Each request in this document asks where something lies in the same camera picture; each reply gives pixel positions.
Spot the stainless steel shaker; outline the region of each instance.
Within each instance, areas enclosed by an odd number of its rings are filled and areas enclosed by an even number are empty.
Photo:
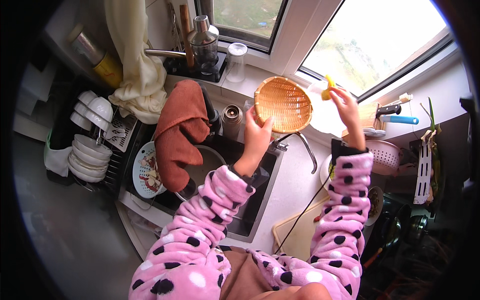
[[[199,15],[193,19],[193,31],[188,34],[198,67],[204,70],[216,65],[218,61],[218,29],[211,25],[208,16]]]
[[[223,109],[221,116],[222,116],[223,136],[236,141],[240,132],[243,112],[238,106],[234,104],[230,104],[229,106]]]

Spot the knife block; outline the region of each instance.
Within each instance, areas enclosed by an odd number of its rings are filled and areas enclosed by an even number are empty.
[[[373,128],[384,130],[385,123],[376,118],[377,110],[382,107],[380,103],[373,102],[367,105],[359,105],[360,126],[362,128]],[[348,141],[348,130],[343,130],[342,138]]]

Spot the hand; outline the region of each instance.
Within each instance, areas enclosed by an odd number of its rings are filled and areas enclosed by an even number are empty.
[[[333,102],[335,102],[338,114],[347,127],[349,146],[364,151],[366,149],[365,135],[360,126],[359,109],[356,99],[342,87],[332,86],[330,89],[330,97]]]
[[[233,165],[234,169],[241,176],[252,176],[258,164],[264,157],[270,144],[272,127],[275,117],[271,116],[265,121],[263,127],[255,123],[253,107],[245,114],[245,149],[241,158]]]

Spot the sink faucet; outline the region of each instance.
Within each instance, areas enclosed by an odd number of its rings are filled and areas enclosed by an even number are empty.
[[[292,134],[298,135],[301,138],[305,147],[307,148],[308,154],[310,155],[310,158],[312,159],[312,162],[313,162],[312,174],[315,174],[315,172],[317,171],[317,160],[315,158],[315,155],[313,155],[312,150],[310,149],[310,145],[308,144],[307,139],[300,132],[290,133],[290,134],[287,134],[286,136],[284,136],[282,138],[275,139],[274,141],[271,141],[270,145],[268,146],[268,149],[270,151],[274,151],[275,149],[281,150],[283,152],[287,151],[288,146],[290,146],[290,144],[283,144],[282,141],[285,140],[286,138],[288,138],[289,136],[291,136]]]

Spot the woven bamboo sieve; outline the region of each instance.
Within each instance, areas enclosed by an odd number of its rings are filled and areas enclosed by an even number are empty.
[[[260,124],[275,116],[272,131],[298,132],[312,119],[312,102],[303,89],[284,77],[265,79],[255,91],[255,113]]]

